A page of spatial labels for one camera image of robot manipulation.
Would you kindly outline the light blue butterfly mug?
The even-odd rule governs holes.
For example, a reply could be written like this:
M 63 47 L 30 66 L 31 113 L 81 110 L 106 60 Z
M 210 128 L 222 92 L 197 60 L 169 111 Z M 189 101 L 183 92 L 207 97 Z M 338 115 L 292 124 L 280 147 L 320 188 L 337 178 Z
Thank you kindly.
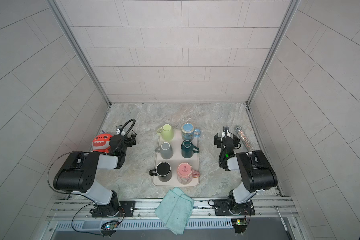
M 201 136 L 201 131 L 196 129 L 191 123 L 185 123 L 181 127 L 182 139 L 192 141 L 194 138 Z

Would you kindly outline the light green mug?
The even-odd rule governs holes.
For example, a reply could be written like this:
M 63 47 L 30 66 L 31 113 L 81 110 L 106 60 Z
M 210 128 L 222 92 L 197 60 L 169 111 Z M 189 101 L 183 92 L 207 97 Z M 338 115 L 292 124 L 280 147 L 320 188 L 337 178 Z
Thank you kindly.
M 162 139 L 165 142 L 170 142 L 174 138 L 174 129 L 170 124 L 164 124 L 161 128 L 157 130 L 157 134 L 162 136 Z

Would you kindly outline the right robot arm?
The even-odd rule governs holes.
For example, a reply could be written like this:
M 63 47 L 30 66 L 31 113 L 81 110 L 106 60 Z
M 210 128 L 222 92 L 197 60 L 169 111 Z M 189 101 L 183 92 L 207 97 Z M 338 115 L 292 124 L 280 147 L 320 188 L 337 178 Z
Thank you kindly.
M 236 154 L 240 139 L 229 131 L 229 127 L 223 127 L 221 136 L 214 136 L 214 145 L 221 149 L 219 167 L 225 171 L 239 171 L 242 179 L 226 200 L 214 200 L 216 216 L 253 216 L 252 198 L 258 191 L 277 186 L 275 171 L 261 150 Z

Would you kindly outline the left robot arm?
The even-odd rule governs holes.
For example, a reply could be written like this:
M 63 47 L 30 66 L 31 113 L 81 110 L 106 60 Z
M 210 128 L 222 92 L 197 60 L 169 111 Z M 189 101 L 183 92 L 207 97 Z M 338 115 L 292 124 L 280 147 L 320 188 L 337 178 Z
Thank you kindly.
M 120 169 L 126 160 L 127 148 L 136 144 L 133 131 L 135 119 L 118 128 L 117 134 L 101 134 L 93 141 L 91 152 L 69 152 L 49 187 L 60 194 L 83 196 L 93 203 L 93 218 L 132 217 L 134 201 L 119 201 L 115 191 L 102 186 L 96 180 L 98 169 Z

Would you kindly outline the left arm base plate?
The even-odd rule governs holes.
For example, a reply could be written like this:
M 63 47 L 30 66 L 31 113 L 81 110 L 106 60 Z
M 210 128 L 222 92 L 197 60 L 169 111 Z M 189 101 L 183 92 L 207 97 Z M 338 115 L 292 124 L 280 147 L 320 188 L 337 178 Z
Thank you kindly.
M 107 205 L 94 205 L 90 210 L 93 218 L 117 218 L 132 217 L 135 209 L 135 201 L 111 201 Z

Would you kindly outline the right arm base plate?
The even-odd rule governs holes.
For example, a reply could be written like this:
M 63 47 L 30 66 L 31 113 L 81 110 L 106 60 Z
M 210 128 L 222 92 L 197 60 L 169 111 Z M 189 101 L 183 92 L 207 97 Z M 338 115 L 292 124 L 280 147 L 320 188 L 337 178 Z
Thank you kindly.
M 237 204 L 229 200 L 212 200 L 216 216 L 254 216 L 256 214 L 252 201 Z

